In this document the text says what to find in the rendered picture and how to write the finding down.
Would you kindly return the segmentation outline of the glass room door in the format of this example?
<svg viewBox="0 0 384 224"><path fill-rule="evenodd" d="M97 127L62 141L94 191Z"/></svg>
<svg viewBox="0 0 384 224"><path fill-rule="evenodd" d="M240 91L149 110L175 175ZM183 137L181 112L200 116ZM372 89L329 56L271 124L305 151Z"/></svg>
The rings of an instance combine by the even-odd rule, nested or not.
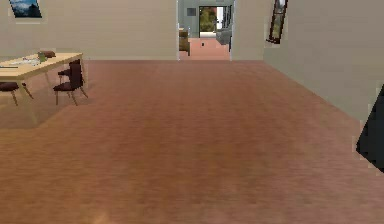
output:
<svg viewBox="0 0 384 224"><path fill-rule="evenodd" d="M199 7L199 37L215 38L218 29L223 27L224 7L200 6Z"/></svg>

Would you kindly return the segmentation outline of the dark brown dining chair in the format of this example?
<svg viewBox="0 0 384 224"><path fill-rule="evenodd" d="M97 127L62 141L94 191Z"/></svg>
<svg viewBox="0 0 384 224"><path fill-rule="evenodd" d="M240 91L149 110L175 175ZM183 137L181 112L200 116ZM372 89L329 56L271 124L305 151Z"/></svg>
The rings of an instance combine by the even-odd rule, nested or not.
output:
<svg viewBox="0 0 384 224"><path fill-rule="evenodd" d="M82 94L87 97L86 92L83 89L84 79L82 76L81 65L74 65L71 68L71 74L68 77L69 80L67 82L62 82L59 85L53 87L55 92L56 102L59 102L59 92L66 92L67 95L73 100L75 105L78 105L77 100L74 96L74 92L79 89Z"/></svg>
<svg viewBox="0 0 384 224"><path fill-rule="evenodd" d="M21 85L22 85L23 89L25 90L25 92L29 95L29 97L31 99L34 99L32 94L28 90L26 83L22 83ZM15 91L18 89L19 89L19 86L16 82L0 82L0 92L10 92L16 106L18 106L18 101L17 101L17 98L15 96Z"/></svg>
<svg viewBox="0 0 384 224"><path fill-rule="evenodd" d="M74 65L80 65L80 59L77 59L75 61L72 61L69 63L69 68L68 69L65 69L63 71L60 71L58 72L58 76L59 76L59 80L60 80L60 84L62 83L62 78L64 76L70 76L71 74L71 68L74 66Z"/></svg>

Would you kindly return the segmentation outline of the blue framed wall picture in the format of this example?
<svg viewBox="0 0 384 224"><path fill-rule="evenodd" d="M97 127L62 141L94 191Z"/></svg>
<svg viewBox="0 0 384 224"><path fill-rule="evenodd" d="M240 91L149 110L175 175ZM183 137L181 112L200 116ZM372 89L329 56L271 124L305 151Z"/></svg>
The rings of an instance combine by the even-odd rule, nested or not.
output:
<svg viewBox="0 0 384 224"><path fill-rule="evenodd" d="M16 18L41 18L38 0L9 0Z"/></svg>

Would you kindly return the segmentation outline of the grey sofa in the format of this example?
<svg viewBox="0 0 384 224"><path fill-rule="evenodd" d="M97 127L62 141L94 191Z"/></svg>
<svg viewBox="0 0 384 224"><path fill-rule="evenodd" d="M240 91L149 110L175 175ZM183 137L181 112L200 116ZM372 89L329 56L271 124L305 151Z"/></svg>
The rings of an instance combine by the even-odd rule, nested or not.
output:
<svg viewBox="0 0 384 224"><path fill-rule="evenodd" d="M218 29L216 31L216 40L221 44L221 45L227 45L231 41L231 36L232 36L232 30L228 28L224 29Z"/></svg>

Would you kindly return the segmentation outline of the white plate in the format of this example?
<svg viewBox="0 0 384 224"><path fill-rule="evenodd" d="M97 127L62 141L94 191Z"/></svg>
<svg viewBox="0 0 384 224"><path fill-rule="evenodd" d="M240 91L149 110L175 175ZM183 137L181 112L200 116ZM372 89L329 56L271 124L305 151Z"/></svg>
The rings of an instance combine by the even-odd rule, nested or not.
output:
<svg viewBox="0 0 384 224"><path fill-rule="evenodd" d="M41 61L38 58L22 58L21 60L14 61L14 62L10 63L9 65L21 66L21 65L27 65L27 64L32 65L32 66L36 66L36 65L41 64Z"/></svg>

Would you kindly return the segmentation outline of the black television set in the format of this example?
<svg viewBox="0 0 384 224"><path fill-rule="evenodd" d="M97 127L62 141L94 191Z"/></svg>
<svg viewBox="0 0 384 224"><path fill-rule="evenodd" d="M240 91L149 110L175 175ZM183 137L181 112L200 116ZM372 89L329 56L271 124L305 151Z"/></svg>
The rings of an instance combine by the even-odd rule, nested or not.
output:
<svg viewBox="0 0 384 224"><path fill-rule="evenodd" d="M359 136L356 151L384 173L384 84Z"/></svg>

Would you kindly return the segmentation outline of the brown wooden cabinet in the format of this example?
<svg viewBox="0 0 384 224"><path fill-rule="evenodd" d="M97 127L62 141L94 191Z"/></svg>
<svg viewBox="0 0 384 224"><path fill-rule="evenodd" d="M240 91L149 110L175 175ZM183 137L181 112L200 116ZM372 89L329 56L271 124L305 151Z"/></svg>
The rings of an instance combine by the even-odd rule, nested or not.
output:
<svg viewBox="0 0 384 224"><path fill-rule="evenodd" d="M186 51L190 54L190 42L188 41L188 32L185 30L179 31L179 50Z"/></svg>

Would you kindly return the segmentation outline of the light wooden dining table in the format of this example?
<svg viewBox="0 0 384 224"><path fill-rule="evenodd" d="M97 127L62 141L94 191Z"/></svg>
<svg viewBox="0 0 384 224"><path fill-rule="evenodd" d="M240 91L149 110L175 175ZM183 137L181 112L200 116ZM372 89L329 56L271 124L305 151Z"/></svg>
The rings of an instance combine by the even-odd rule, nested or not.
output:
<svg viewBox="0 0 384 224"><path fill-rule="evenodd" d="M37 54L26 56L25 58L38 58ZM10 104L2 104L0 93L0 129L32 128L40 125L44 116L48 114L47 109L59 105L56 102L53 87L59 84L51 82L49 72L70 62L80 59L82 76L87 79L87 72L84 68L82 53L56 53L56 57L48 58L47 61L36 65L11 66L10 63L21 60L17 58L9 61L0 62L0 82L16 82L19 89L15 91L18 106L15 105L12 95ZM42 93L34 93L31 99L22 87L26 83L29 89L33 85L30 79L33 77L44 76L48 87Z"/></svg>

